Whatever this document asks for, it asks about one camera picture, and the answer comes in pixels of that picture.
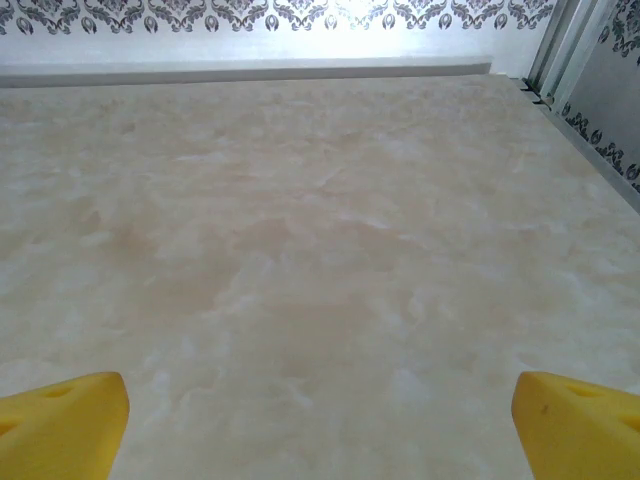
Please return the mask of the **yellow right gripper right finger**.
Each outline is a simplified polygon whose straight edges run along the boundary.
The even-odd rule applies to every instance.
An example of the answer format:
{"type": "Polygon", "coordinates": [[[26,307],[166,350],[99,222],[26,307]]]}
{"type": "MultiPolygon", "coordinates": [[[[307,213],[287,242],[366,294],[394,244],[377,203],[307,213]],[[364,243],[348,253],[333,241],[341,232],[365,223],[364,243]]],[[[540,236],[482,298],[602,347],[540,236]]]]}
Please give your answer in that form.
{"type": "Polygon", "coordinates": [[[640,395],[523,372],[511,414],[535,480],[640,480],[640,395]]]}

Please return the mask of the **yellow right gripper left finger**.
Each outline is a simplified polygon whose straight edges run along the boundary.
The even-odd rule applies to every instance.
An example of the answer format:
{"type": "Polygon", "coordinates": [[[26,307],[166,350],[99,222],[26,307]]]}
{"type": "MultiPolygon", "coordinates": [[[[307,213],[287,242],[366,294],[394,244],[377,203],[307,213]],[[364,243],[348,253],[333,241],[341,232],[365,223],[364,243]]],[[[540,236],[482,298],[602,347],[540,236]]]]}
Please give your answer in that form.
{"type": "Polygon", "coordinates": [[[129,409],[117,372],[0,397],[0,480],[107,480],[129,409]]]}

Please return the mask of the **aluminium side rail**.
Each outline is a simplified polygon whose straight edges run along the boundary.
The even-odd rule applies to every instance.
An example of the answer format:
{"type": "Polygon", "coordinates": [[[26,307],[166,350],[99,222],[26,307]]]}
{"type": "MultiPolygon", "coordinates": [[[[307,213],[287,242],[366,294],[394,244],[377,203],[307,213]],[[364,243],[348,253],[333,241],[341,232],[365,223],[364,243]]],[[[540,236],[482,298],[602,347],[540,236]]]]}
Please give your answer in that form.
{"type": "Polygon", "coordinates": [[[589,119],[572,108],[570,102],[563,107],[551,98],[544,98],[526,78],[514,79],[518,88],[537,106],[560,132],[582,153],[614,189],[633,206],[640,204],[640,163],[625,158],[622,148],[611,141],[589,119]]]}

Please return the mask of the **aluminium frame post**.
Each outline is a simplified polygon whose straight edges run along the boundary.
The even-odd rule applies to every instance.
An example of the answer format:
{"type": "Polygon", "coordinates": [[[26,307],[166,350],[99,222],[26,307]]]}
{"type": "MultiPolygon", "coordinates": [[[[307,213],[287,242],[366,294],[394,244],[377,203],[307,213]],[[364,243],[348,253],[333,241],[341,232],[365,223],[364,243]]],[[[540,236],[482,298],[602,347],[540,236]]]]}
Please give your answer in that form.
{"type": "Polygon", "coordinates": [[[606,22],[613,0],[556,0],[553,13],[526,77],[543,103],[560,98],[584,65],[606,22]]]}

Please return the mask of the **aluminium back rail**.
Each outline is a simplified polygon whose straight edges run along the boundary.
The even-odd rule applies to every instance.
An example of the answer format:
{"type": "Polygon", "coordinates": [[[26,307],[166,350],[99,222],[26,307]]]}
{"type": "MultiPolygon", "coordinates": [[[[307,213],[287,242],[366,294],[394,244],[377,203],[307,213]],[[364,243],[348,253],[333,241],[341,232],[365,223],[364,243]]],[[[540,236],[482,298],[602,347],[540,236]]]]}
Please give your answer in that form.
{"type": "Polygon", "coordinates": [[[0,89],[485,75],[488,55],[0,65],[0,89]]]}

